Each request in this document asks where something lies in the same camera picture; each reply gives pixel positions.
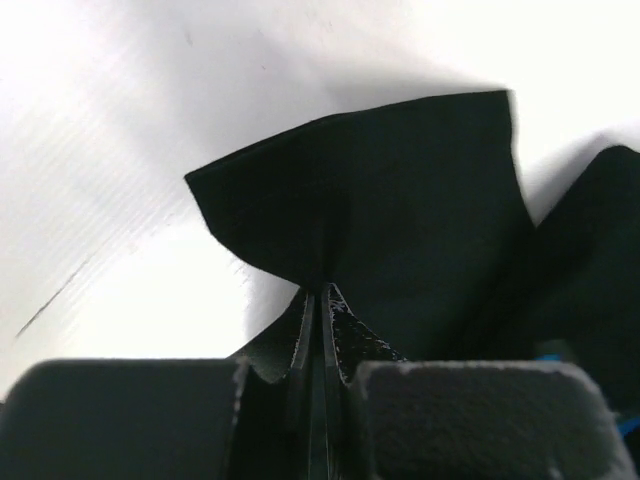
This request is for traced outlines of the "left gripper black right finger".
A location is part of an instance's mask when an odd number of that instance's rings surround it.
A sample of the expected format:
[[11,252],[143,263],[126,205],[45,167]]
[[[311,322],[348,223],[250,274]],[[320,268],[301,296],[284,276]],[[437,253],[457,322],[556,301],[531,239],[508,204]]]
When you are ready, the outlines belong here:
[[554,360],[411,362],[321,296],[332,479],[631,479],[596,383]]

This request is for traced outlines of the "black graphic t shirt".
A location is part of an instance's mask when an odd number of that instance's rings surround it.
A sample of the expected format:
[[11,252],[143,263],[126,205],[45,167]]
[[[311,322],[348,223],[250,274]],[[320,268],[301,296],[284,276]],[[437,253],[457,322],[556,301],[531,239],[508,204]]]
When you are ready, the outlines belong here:
[[334,115],[186,176],[211,234],[312,291],[332,283],[412,360],[578,363],[639,426],[639,154],[612,145],[540,223],[503,91]]

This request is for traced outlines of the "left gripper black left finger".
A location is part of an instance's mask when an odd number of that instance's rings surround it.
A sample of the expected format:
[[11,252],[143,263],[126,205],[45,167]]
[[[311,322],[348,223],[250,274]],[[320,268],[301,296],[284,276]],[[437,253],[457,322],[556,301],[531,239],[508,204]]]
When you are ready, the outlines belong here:
[[56,360],[1,407],[5,479],[302,479],[313,297],[227,359]]

